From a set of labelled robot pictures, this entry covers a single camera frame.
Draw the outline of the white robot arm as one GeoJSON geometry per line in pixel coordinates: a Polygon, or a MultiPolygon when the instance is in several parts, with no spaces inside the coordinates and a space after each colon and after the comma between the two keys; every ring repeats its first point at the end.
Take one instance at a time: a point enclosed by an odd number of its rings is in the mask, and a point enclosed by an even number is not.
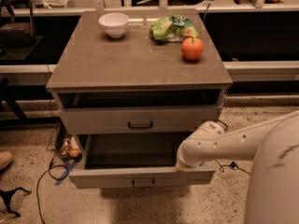
{"type": "Polygon", "coordinates": [[[225,133],[206,122],[178,148],[176,167],[253,161],[244,224],[299,224],[299,112],[225,133]]]}

